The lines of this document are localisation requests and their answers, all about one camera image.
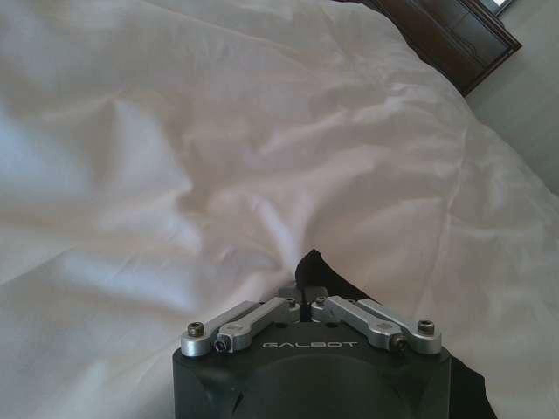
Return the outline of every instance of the white bedsheet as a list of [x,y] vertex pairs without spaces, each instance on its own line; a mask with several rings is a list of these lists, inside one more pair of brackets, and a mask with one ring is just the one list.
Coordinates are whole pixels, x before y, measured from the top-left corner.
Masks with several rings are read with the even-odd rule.
[[312,248],[559,417],[559,204],[381,15],[0,2],[0,417],[172,418],[187,322]]

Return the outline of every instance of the metal linkage arm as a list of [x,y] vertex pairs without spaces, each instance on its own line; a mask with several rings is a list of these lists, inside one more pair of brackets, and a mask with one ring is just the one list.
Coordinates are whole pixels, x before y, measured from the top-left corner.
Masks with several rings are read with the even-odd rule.
[[381,319],[396,323],[402,328],[410,348],[418,354],[439,354],[442,347],[441,332],[430,320],[420,320],[417,324],[410,323],[389,308],[381,306],[372,299],[360,299],[357,306]]
[[260,333],[273,322],[290,323],[299,320],[300,306],[294,299],[274,297],[236,321],[219,328],[214,343],[216,351],[234,353],[249,347],[252,336]]
[[347,323],[366,336],[373,347],[391,352],[399,352],[405,348],[405,337],[398,325],[379,319],[342,297],[317,299],[311,310],[315,320]]
[[258,306],[259,303],[244,301],[206,323],[190,323],[188,330],[181,336],[181,352],[190,357],[206,355],[212,349],[219,327],[244,316]]

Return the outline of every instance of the dark wooden headboard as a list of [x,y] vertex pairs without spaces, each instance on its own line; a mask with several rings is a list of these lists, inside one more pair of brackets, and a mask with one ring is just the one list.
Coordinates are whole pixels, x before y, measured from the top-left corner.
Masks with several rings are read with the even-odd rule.
[[464,96],[521,48],[479,0],[349,1],[388,17],[419,57]]

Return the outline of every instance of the window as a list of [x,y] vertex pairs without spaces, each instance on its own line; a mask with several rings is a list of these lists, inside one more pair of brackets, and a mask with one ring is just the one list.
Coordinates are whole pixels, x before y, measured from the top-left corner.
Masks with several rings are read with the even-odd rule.
[[481,0],[481,2],[495,15],[499,15],[513,0]]

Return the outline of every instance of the black screw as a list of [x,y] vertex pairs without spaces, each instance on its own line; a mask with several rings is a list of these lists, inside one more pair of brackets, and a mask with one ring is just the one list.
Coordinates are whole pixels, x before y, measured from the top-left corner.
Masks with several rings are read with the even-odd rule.
[[231,338],[229,336],[219,336],[215,342],[213,342],[213,347],[220,354],[229,351],[231,349]]
[[395,334],[390,338],[389,350],[391,352],[403,352],[407,345],[408,342],[402,334]]
[[435,334],[435,324],[430,320],[420,320],[418,322],[418,331],[422,334],[432,336]]
[[200,336],[204,336],[204,323],[200,323],[199,321],[190,323],[187,327],[187,331],[191,338],[199,338]]

